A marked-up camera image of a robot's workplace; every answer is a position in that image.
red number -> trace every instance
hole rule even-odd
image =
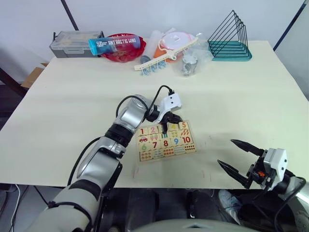
[[[185,142],[187,142],[187,143],[191,142],[190,137],[183,137],[183,142],[184,142],[184,143],[185,143]]]

cardboard box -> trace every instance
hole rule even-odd
[[[35,80],[39,77],[41,72],[43,72],[44,69],[36,67],[32,73],[27,77],[27,79],[21,84],[22,87],[30,88],[32,84],[35,82]]]

silver robot arm segment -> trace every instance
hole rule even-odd
[[[136,95],[148,108],[152,101]],[[148,110],[140,100],[132,98],[121,111],[112,126],[101,137],[89,154],[81,162],[77,179],[65,187],[39,217],[26,230],[27,232],[85,232],[90,231],[98,213],[101,193],[109,191],[121,172],[120,159],[126,151],[131,138],[146,118],[155,121],[164,118],[169,110],[181,107],[178,94],[163,99],[160,107],[153,105]]]

wooden puzzle board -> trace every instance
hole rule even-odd
[[[188,121],[168,123],[166,134],[162,133],[160,124],[140,127],[137,135],[140,162],[162,160],[197,151]]]

wire rack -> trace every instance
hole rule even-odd
[[[234,10],[223,20],[207,40],[212,60],[248,61],[252,54],[248,48],[246,26]]]

